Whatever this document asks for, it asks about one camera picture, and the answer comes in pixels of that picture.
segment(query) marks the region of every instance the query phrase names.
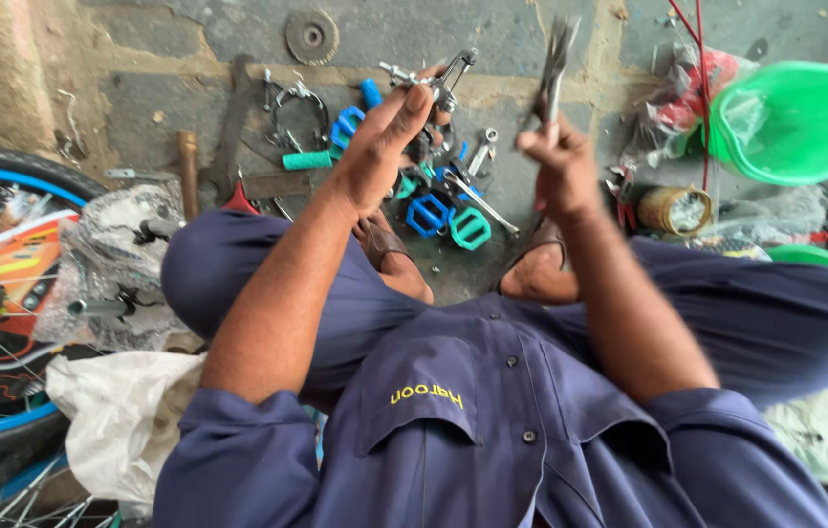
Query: blue rim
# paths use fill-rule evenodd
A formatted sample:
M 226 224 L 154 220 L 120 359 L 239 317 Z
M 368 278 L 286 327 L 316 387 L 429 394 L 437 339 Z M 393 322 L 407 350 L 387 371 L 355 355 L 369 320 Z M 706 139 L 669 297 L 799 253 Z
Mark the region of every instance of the blue rim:
M 86 201 L 83 198 L 79 198 L 76 195 L 70 193 L 69 191 L 62 189 L 57 185 L 53 185 L 52 183 L 43 181 L 37 177 L 27 176 L 24 174 L 0 169 L 0 180 L 12 183 L 19 183 L 20 185 L 25 185 L 27 187 L 45 191 L 46 193 L 52 194 L 53 196 L 65 198 L 66 200 L 80 208 L 84 207 L 86 203 Z M 35 409 L 26 411 L 24 413 L 14 414 L 7 418 L 0 418 L 0 433 L 19 426 L 24 426 L 30 422 L 39 420 L 40 418 L 48 416 L 49 414 L 55 413 L 57 411 L 58 408 L 56 407 L 56 404 L 49 402 L 44 405 L 40 405 Z

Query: brown leather sandal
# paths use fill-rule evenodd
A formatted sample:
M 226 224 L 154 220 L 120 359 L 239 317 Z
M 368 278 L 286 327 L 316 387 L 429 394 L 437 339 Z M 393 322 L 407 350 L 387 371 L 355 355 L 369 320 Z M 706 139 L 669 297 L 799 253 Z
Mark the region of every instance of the brown leather sandal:
M 408 258 L 411 257 L 405 243 L 401 242 L 396 234 L 375 225 L 368 218 L 359 221 L 359 228 L 368 234 L 368 240 L 361 249 L 368 261 L 372 263 L 374 270 L 381 271 L 381 261 L 388 253 L 400 253 Z
M 528 241 L 525 249 L 512 259 L 509 267 L 502 272 L 502 276 L 496 281 L 495 292 L 500 295 L 502 294 L 502 278 L 515 267 L 515 264 L 518 264 L 519 260 L 525 258 L 525 255 L 531 253 L 532 250 L 550 243 L 556 243 L 561 246 L 561 271 L 570 271 L 571 266 L 567 260 L 567 247 L 564 245 L 564 236 L 561 234 L 561 228 L 550 218 L 542 216 L 541 220 L 538 221 L 538 226 L 535 227 L 534 232 L 531 234 L 531 239 Z

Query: flap disc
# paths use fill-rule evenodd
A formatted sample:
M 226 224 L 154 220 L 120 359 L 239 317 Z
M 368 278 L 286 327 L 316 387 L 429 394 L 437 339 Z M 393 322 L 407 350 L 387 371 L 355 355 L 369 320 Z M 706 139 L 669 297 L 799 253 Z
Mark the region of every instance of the flap disc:
M 320 9 L 300 9 L 290 13 L 286 37 L 290 54 L 307 66 L 326 64 L 339 45 L 336 22 Z

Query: hand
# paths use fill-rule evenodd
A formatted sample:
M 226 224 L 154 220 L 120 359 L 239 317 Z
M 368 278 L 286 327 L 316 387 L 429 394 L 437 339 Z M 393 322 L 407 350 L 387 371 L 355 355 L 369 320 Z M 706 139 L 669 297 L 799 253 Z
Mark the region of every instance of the hand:
M 535 183 L 534 210 L 554 220 L 576 219 L 599 211 L 593 144 L 563 114 L 537 132 L 523 132 L 515 148 L 541 164 Z
M 423 74 L 430 74 L 433 68 Z M 394 186 L 401 151 L 423 129 L 431 113 L 433 95 L 424 85 L 398 88 L 365 114 L 349 148 L 329 178 L 351 207 L 366 218 Z

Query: spanner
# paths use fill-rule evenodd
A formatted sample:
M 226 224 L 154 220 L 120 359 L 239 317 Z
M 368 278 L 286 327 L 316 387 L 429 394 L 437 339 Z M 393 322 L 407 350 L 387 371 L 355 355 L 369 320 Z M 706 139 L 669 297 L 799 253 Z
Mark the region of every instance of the spanner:
M 443 171 L 443 177 L 446 181 L 449 181 L 453 185 L 456 185 L 460 189 L 463 190 L 464 193 L 467 194 L 474 202 L 479 204 L 483 210 L 489 213 L 490 216 L 496 219 L 497 222 L 501 223 L 505 230 L 512 233 L 514 236 L 519 236 L 521 234 L 521 229 L 515 227 L 514 225 L 508 223 L 500 214 L 498 214 L 494 209 L 489 207 L 489 204 L 485 203 L 482 198 L 479 198 L 476 193 L 473 193 L 473 190 L 469 188 L 469 186 L 463 182 L 459 177 L 457 177 L 453 171 L 446 170 Z
M 495 143 L 498 138 L 499 133 L 496 132 L 496 129 L 485 129 L 485 138 L 482 138 L 482 144 L 479 145 L 479 150 L 476 151 L 476 155 L 469 162 L 467 172 L 470 176 L 476 177 L 476 173 L 479 172 L 479 166 L 482 165 L 486 156 L 489 155 L 489 146 Z

